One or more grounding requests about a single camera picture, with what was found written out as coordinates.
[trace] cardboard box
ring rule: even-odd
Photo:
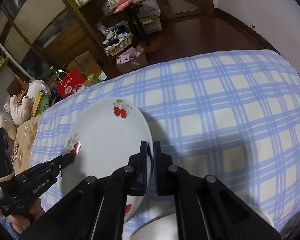
[[[97,84],[100,82],[100,80],[96,77],[95,74],[90,74],[88,77],[87,77],[87,81],[90,81],[92,84]]]
[[[99,77],[102,72],[102,68],[88,51],[76,57],[66,69],[71,70],[74,66],[74,62],[76,62],[75,65],[81,69],[81,71],[78,71],[79,69],[75,68],[76,71],[78,71],[84,78],[87,78],[90,74],[95,74],[96,77]]]
[[[119,70],[122,73],[127,73],[133,70],[136,70],[138,68],[141,68],[145,65],[148,64],[147,59],[146,59],[146,55],[144,53],[142,53],[140,56],[125,62],[121,65],[118,65],[117,63],[115,63],[117,65],[117,67],[119,68]]]
[[[62,70],[69,73],[72,69],[75,69],[85,79],[87,79],[88,76],[91,74],[95,74],[96,77],[99,77],[102,73],[102,68],[93,59],[93,56],[88,51],[77,56],[74,60],[70,62],[66,69]],[[66,74],[60,73],[59,76],[62,80],[66,76]],[[60,84],[60,80],[56,76],[52,76],[47,85],[50,89],[52,89],[56,88],[58,84]]]
[[[26,91],[28,90],[29,86],[26,82],[19,78],[14,78],[10,85],[7,88],[8,94],[12,97],[13,95],[17,95],[21,92],[21,88],[24,88]]]
[[[79,88],[78,92],[82,92],[83,90],[85,90],[86,88],[91,87],[92,85],[94,85],[91,81],[86,80],[82,86]]]

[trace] plastic bag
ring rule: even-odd
[[[140,46],[136,48],[130,48],[117,57],[117,64],[121,65],[122,63],[133,60],[136,57],[140,56],[142,53],[143,53],[143,48]]]
[[[128,7],[128,5],[130,5],[133,2],[133,0],[119,0],[114,7],[116,7],[117,9],[115,10],[114,13],[123,11],[125,8]]]
[[[135,9],[138,18],[146,18],[151,16],[160,16],[161,11],[156,0],[144,0],[139,3]]]

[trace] blue plaid blanket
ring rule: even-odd
[[[79,115],[95,101],[121,97],[145,116],[154,140],[192,175],[216,175],[280,231],[300,212],[300,78],[270,50],[215,52],[159,63],[75,93],[42,114],[31,165],[63,150]],[[62,197],[61,178],[42,196]],[[127,235],[174,205],[152,183]]]

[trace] baseboard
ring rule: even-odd
[[[257,42],[259,42],[264,47],[264,49],[271,49],[279,54],[279,52],[264,37],[262,37],[259,33],[255,32],[252,28],[250,28],[248,25],[246,25],[236,17],[219,8],[214,9],[214,14],[217,15],[220,19],[224,20],[225,22],[231,24],[233,27],[237,26],[238,29],[245,31],[248,35],[250,35]]]

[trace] clutter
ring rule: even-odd
[[[91,74],[87,77],[87,80],[90,81],[93,85],[100,82],[100,80],[95,76],[95,74]]]
[[[23,99],[23,94],[17,94],[17,103],[18,104],[21,104],[21,102],[22,102],[22,99]]]
[[[22,103],[17,103],[17,96],[13,95],[10,98],[10,109],[11,109],[11,117],[16,125],[21,125],[25,121],[29,120],[30,115],[30,98],[25,96],[22,99]]]
[[[151,16],[160,16],[161,11],[156,0],[141,0],[142,2],[139,2],[140,0],[135,1],[138,2],[138,4],[135,5],[134,10],[136,11],[139,19]]]
[[[89,51],[77,56],[64,70],[66,73],[68,73],[72,69],[75,69],[85,80],[90,74],[95,74],[95,76],[98,77],[100,81],[103,81],[107,78],[104,72],[102,71],[102,68],[97,62],[95,62],[93,56],[90,54]],[[60,81],[66,76],[66,73],[60,73],[60,71],[58,72],[59,77],[54,75],[48,82],[48,87],[50,89],[57,88],[57,86],[60,84]]]
[[[108,29],[106,40],[103,42],[107,56],[114,56],[123,51],[132,42],[133,34],[125,20]]]
[[[60,84],[57,86],[57,92],[63,98],[67,98],[77,92],[84,82],[85,78],[75,69],[72,69],[66,77],[60,81]]]
[[[116,60],[116,65],[122,73],[136,70],[147,64],[146,55],[142,47],[130,48],[119,55]]]
[[[26,82],[19,78],[14,78],[10,85],[7,88],[7,92],[10,96],[17,95],[17,94],[26,94],[29,86]]]
[[[50,97],[47,94],[48,93],[45,92],[44,90],[37,92],[37,94],[34,97],[34,103],[32,109],[30,111],[30,117],[34,117],[37,116],[38,114],[42,114],[45,110],[49,108]]]
[[[32,83],[29,83],[27,96],[34,99],[36,94],[41,90],[46,93],[50,91],[49,87],[42,80],[34,80]]]
[[[131,3],[133,3],[133,0],[118,0],[118,2],[114,5],[114,7],[116,8],[114,13],[118,13],[118,12],[123,11]]]
[[[146,34],[162,31],[162,26],[161,26],[161,21],[159,16],[151,16],[151,17],[139,19],[139,21],[142,23],[142,27]],[[133,21],[133,24],[139,30],[137,22]]]
[[[63,99],[63,97],[57,93],[56,87],[51,88],[50,92],[52,97],[52,104],[58,103]]]
[[[106,28],[106,26],[104,26],[104,24],[102,22],[98,22],[96,27],[98,28],[99,31],[101,31],[101,33],[104,36],[107,36],[109,34],[109,30]]]
[[[119,0],[108,0],[103,6],[102,6],[102,11],[105,15],[111,14],[112,12],[115,11],[114,5],[118,2]]]
[[[8,134],[8,137],[11,139],[11,140],[15,140],[16,139],[16,136],[17,136],[17,129],[16,127],[8,122],[7,120],[5,120],[1,115],[0,115],[0,128],[3,127],[3,129],[5,129],[5,131],[7,132]]]
[[[94,84],[92,82],[90,82],[89,80],[86,80],[83,85],[80,87],[79,92],[81,93],[83,90],[85,90],[86,88],[89,88],[91,86],[93,86]]]

